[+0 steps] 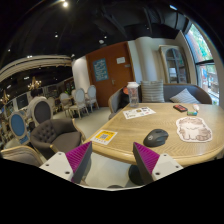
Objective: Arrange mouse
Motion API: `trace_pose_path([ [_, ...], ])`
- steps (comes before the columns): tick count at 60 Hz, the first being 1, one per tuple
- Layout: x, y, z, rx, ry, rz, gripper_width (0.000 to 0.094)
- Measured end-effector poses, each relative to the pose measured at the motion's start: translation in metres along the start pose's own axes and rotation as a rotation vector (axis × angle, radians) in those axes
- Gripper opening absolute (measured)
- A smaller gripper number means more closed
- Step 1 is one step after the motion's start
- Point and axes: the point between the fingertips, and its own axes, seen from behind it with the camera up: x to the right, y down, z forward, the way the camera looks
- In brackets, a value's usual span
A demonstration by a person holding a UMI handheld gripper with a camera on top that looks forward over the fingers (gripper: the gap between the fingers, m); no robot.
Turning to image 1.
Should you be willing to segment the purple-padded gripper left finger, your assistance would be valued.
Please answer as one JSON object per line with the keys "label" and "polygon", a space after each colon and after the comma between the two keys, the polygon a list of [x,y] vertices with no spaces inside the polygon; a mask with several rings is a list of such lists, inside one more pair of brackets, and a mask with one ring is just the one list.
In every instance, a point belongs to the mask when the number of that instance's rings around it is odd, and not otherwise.
{"label": "purple-padded gripper left finger", "polygon": [[92,142],[87,142],[67,153],[57,152],[41,166],[41,169],[79,184],[90,160],[91,153]]}

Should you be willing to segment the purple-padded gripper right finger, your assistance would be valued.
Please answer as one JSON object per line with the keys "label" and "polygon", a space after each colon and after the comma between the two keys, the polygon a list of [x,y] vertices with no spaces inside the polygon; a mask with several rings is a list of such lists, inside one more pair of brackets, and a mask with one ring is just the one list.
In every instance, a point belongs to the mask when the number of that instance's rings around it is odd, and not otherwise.
{"label": "purple-padded gripper right finger", "polygon": [[167,153],[158,154],[137,142],[133,143],[133,154],[145,185],[182,169]]}

